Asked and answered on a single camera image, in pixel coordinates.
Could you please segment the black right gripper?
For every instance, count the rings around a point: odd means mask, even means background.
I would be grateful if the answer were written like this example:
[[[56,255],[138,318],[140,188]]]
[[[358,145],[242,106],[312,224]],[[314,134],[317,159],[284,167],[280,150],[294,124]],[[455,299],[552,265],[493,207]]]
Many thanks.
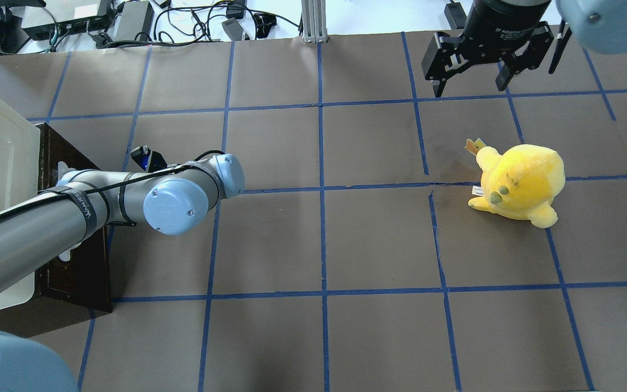
[[[550,25],[542,22],[550,3],[473,1],[461,35],[434,33],[423,55],[421,70],[434,96],[442,97],[446,82],[459,72],[463,59],[488,62],[506,54],[496,77],[498,91],[505,91],[523,70],[540,67],[554,40]],[[522,54],[512,53],[524,45]]]

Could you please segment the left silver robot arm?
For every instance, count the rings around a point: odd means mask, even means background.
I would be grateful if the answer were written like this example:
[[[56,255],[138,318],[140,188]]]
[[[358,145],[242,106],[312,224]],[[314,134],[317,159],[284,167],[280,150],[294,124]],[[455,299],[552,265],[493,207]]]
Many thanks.
[[[0,293],[106,225],[146,223],[161,234],[184,234],[244,189],[239,159],[217,150],[149,173],[68,171],[53,188],[0,212]],[[0,332],[0,391],[78,389],[55,351]]]

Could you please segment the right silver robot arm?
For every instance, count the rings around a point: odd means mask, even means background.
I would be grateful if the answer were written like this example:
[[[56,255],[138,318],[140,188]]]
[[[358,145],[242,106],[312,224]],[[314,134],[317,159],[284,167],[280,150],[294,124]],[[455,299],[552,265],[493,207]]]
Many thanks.
[[[475,65],[501,64],[499,91],[513,77],[540,67],[554,50],[548,72],[557,69],[570,38],[601,54],[627,53],[627,1],[557,1],[561,24],[554,33],[543,20],[549,1],[474,1],[458,36],[436,32],[421,61],[435,97],[446,82]]]

